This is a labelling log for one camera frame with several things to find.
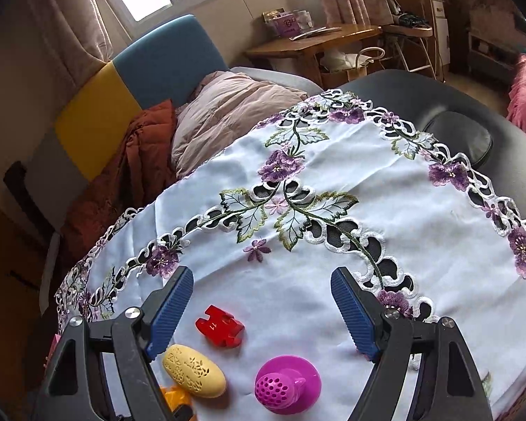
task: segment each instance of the silver rivet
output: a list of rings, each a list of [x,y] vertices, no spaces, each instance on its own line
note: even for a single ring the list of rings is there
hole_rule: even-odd
[[[444,316],[442,318],[442,326],[446,328],[453,328],[456,326],[456,322],[452,318],[448,318],[447,316]]]
[[[70,326],[80,326],[82,323],[83,323],[84,319],[80,316],[80,315],[76,315],[76,316],[73,316],[70,321],[68,322],[68,324]]]
[[[124,316],[127,318],[136,318],[140,315],[140,309],[138,307],[131,307],[124,311]]]
[[[399,318],[398,309],[386,309],[384,310],[384,316],[390,320],[397,320]]]

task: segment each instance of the wooden table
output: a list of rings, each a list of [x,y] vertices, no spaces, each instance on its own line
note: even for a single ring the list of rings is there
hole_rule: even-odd
[[[341,30],[298,41],[290,41],[289,38],[275,39],[245,51],[245,55],[256,68],[262,69],[272,69],[269,61],[271,58],[295,58],[301,74],[322,87],[320,65],[316,54],[382,33],[382,28],[378,26],[352,24],[335,26],[341,27]]]

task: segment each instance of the purple plastic toy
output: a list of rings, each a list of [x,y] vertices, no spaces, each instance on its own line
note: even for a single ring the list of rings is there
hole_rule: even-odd
[[[265,362],[255,378],[255,397],[278,415],[293,415],[310,408],[320,397],[316,368],[298,356],[277,356]]]

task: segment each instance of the white tablecloth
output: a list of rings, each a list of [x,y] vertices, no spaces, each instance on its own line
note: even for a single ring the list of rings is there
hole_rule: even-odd
[[[340,91],[310,98],[128,211],[65,279],[60,329],[74,314],[101,320],[140,306],[183,264],[195,288],[174,340],[208,356],[229,385],[227,408],[195,403],[199,420],[275,419],[253,386],[259,367],[283,354],[308,359],[323,381],[296,419],[343,420],[372,368],[331,296],[330,275],[346,266],[364,289],[401,291],[417,320],[454,318],[497,417],[526,385],[526,220],[465,156],[374,105]],[[145,264],[155,245],[165,259]],[[213,348],[195,328],[210,304],[245,325],[239,348]],[[153,370],[169,386],[160,363]],[[112,357],[106,365],[125,414]]]

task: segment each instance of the yellow cushion panel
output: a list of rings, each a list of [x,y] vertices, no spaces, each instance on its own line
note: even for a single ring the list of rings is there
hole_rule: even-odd
[[[58,139],[89,181],[116,152],[139,104],[110,61],[67,104],[55,122]]]

